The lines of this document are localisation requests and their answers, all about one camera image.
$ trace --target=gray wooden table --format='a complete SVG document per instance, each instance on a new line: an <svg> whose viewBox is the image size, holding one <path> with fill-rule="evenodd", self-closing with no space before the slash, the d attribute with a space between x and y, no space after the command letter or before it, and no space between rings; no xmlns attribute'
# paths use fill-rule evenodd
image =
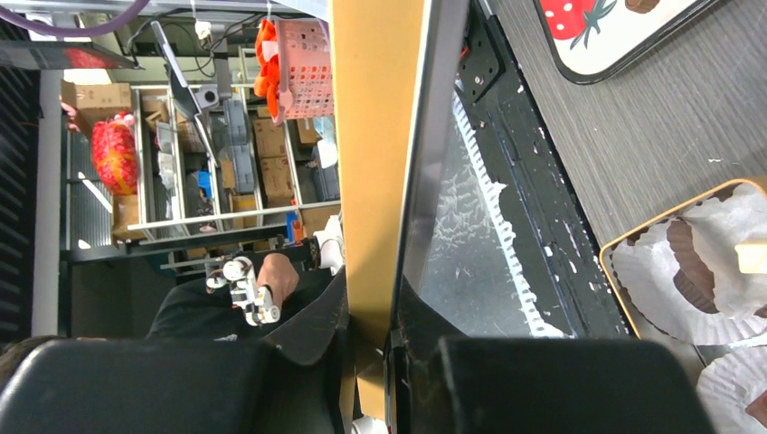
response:
<svg viewBox="0 0 767 434"><path fill-rule="evenodd" d="M601 244L727 179L767 174L767 0L721 0L591 86L559 74L533 0L488 3Z"/></svg>

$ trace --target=pink basket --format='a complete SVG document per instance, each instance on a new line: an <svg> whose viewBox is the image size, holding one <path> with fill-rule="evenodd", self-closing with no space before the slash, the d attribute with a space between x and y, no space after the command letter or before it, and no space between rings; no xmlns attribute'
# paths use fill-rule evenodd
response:
<svg viewBox="0 0 767 434"><path fill-rule="evenodd" d="M279 46L279 114L284 119L332 116L330 43L318 20L275 20Z"/></svg>

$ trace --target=white robotic device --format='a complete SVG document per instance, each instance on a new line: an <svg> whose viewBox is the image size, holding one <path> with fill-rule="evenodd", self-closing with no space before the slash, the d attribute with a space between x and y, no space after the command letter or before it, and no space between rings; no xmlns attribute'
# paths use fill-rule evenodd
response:
<svg viewBox="0 0 767 434"><path fill-rule="evenodd" d="M208 288L223 288L229 284L232 303L242 309L245 320L251 326L271 324L279 321L279 307L274 304L271 289L258 287L256 271L250 259L238 256L227 261L222 273L207 279Z"/></svg>

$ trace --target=yellow bar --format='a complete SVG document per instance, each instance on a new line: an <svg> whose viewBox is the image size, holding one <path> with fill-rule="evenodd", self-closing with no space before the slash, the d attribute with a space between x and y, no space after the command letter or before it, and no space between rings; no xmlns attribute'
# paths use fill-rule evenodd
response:
<svg viewBox="0 0 767 434"><path fill-rule="evenodd" d="M349 308L383 347L389 328L423 0L330 0Z"/></svg>

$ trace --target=chocolate piece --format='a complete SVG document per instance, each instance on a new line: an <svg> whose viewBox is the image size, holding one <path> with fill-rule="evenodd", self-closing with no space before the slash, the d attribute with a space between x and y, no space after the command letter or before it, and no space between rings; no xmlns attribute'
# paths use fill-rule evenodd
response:
<svg viewBox="0 0 767 434"><path fill-rule="evenodd" d="M660 0L626 0L626 9L637 14L646 14L655 9Z"/></svg>
<svg viewBox="0 0 767 434"><path fill-rule="evenodd" d="M692 227L675 220L668 225L666 237L679 263L679 272L674 277L679 293L701 312L719 312L714 305L714 273L693 248Z"/></svg>
<svg viewBox="0 0 767 434"><path fill-rule="evenodd" d="M767 428L767 391L759 395L759 398L753 400L745 408L746 414L759 421L763 427Z"/></svg>

